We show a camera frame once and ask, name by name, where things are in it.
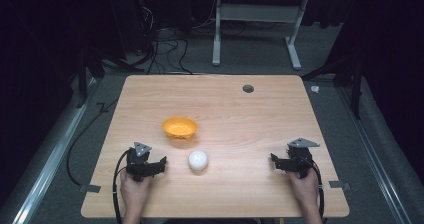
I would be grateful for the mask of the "orange bowl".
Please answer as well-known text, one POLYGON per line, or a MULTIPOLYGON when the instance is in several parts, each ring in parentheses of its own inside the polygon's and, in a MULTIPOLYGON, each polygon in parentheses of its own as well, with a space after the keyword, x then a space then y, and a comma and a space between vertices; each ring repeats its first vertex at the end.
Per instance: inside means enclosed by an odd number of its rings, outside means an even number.
POLYGON ((190 139, 198 125, 187 117, 171 117, 162 123, 162 129, 170 138, 190 139))

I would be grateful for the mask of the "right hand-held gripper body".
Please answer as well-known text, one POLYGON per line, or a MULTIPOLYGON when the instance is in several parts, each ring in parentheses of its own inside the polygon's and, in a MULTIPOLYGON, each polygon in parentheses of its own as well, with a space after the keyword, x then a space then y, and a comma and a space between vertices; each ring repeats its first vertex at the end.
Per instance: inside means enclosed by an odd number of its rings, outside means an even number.
POLYGON ((304 138, 298 138, 288 143, 288 159, 279 162, 279 168, 288 172, 297 172, 301 179, 307 176, 308 170, 313 167, 313 158, 310 148, 319 147, 319 144, 304 138))

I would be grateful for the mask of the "person's right hand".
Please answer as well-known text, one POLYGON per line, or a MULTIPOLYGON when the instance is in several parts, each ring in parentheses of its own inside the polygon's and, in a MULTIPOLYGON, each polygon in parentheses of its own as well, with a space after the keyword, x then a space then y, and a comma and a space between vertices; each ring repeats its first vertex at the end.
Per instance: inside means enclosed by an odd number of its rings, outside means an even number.
POLYGON ((310 213, 318 212, 317 200, 319 187, 316 173, 312 169, 309 169, 307 176, 304 178, 300 178, 295 172, 288 172, 287 175, 291 181, 292 190, 300 204, 301 210, 310 213))

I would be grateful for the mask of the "white ball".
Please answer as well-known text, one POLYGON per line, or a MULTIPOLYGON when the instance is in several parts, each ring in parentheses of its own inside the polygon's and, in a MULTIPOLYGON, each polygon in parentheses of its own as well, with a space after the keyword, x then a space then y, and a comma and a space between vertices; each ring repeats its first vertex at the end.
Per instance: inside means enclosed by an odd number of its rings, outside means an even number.
POLYGON ((194 150, 188 156, 188 165, 192 170, 201 171, 208 165, 209 158, 205 151, 194 150))

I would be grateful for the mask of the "white metal desk frame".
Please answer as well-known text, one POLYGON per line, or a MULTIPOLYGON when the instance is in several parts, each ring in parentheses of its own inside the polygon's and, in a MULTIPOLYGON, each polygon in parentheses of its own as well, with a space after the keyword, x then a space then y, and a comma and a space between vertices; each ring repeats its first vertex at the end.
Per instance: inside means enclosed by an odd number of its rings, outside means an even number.
POLYGON ((221 62, 221 22, 247 21, 268 23, 290 23, 293 25, 290 36, 284 38, 292 68, 301 69, 295 41, 303 20, 308 0, 301 0, 297 6, 267 6, 254 4, 226 4, 215 0, 215 34, 213 41, 212 65, 221 62))

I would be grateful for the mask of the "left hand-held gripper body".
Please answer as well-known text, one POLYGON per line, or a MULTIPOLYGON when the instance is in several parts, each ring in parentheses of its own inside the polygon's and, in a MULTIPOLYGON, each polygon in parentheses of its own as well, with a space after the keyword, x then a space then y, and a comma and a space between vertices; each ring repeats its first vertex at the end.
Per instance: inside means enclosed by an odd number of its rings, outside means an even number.
POLYGON ((145 177, 152 177, 160 173, 160 163, 149 163, 151 147, 140 142, 135 142, 126 157, 126 172, 136 182, 141 182, 145 177))

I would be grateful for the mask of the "aluminium floor rail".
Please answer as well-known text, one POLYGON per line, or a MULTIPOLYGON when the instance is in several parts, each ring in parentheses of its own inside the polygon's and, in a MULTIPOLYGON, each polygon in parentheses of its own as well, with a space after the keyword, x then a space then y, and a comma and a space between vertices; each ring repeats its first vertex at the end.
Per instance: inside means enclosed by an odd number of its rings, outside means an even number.
POLYGON ((412 224, 411 218, 399 197, 399 193, 383 166, 379 155, 373 147, 371 139, 369 138, 362 121, 359 120, 351 110, 351 102, 347 91, 344 88, 337 88, 336 92, 343 106, 347 110, 349 118, 351 119, 356 133, 359 136, 360 144, 367 162, 373 172, 380 191, 386 200, 392 216, 396 221, 396 224, 412 224))
POLYGON ((15 210, 7 224, 28 224, 31 221, 76 134, 87 108, 86 102, 97 86, 98 81, 91 77, 86 84, 85 97, 79 91, 73 94, 15 187, 9 201, 15 210))

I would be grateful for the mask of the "black metal stand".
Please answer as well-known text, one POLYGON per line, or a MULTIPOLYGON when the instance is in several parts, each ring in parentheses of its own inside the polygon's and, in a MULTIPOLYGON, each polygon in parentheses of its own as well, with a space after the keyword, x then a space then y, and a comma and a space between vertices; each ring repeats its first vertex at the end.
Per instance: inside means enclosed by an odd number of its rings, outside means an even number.
POLYGON ((334 74, 335 87, 351 87, 350 108, 356 119, 360 118, 359 102, 361 97, 362 64, 354 57, 342 57, 339 60, 325 64, 302 76, 303 81, 312 80, 320 75, 334 74))
POLYGON ((89 96, 88 75, 94 80, 102 79, 105 76, 103 63, 107 61, 118 69, 124 69, 130 72, 143 72, 139 65, 150 59, 149 55, 143 56, 140 60, 130 63, 120 58, 114 58, 97 48, 84 46, 77 56, 77 79, 78 79, 78 102, 77 108, 81 108, 87 101, 89 96))

